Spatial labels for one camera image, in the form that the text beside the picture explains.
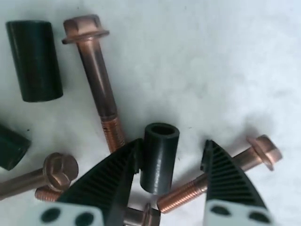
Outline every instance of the bolt head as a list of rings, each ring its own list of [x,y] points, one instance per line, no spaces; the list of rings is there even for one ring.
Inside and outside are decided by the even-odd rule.
[[[53,153],[44,162],[43,174],[46,176],[48,186],[55,191],[64,191],[79,173],[79,167],[74,157]]]
[[[78,16],[64,21],[67,38],[63,44],[92,40],[109,34],[101,26],[97,15]]]
[[[252,145],[263,163],[273,171],[273,165],[282,159],[282,154],[270,138],[267,135],[262,135],[256,139],[247,137],[247,141]]]
[[[161,220],[161,212],[151,207],[149,203],[144,208],[144,217],[142,226],[159,226]]]

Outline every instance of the hole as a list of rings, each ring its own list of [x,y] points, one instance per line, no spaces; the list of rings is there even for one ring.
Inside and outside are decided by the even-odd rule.
[[[154,126],[151,128],[154,133],[158,133],[160,135],[171,135],[174,133],[173,128],[164,127],[164,126]]]
[[[269,218],[267,216],[265,216],[263,213],[260,213],[260,212],[251,212],[249,214],[249,218],[252,219],[252,220],[256,220],[256,221],[259,221],[259,222],[263,222],[263,223],[271,223],[271,221],[269,220]]]
[[[227,210],[227,208],[225,208],[223,206],[213,206],[211,208],[211,212],[219,214],[219,215],[224,215],[224,216],[230,216],[231,215],[229,210]]]
[[[56,219],[58,219],[58,217],[60,216],[61,211],[59,208],[51,208],[46,210],[42,216],[41,216],[41,220],[44,223],[50,223],[55,221]]]
[[[92,213],[85,212],[79,214],[75,219],[76,226],[89,226],[93,223],[94,216]]]

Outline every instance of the copper-coated bolt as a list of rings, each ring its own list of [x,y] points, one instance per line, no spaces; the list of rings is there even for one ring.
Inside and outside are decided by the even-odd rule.
[[[77,44],[109,150],[112,153],[125,144],[125,137],[98,41],[102,36],[108,35],[109,31],[102,28],[97,15],[65,20],[64,28],[67,38],[63,40],[63,44]]]
[[[0,200],[46,185],[55,191],[64,191],[78,173],[75,158],[53,153],[45,159],[43,168],[0,183]]]
[[[233,158],[243,171],[247,171],[261,163],[264,163],[270,170],[273,170],[273,165],[282,159],[281,152],[266,135],[256,139],[248,137],[247,141],[251,147]],[[204,173],[187,184],[160,197],[157,206],[162,213],[168,213],[199,197],[206,190],[207,174]]]
[[[48,186],[43,186],[37,188],[34,193],[34,197],[41,201],[55,202],[61,196],[61,194],[62,192],[56,192],[51,190]]]

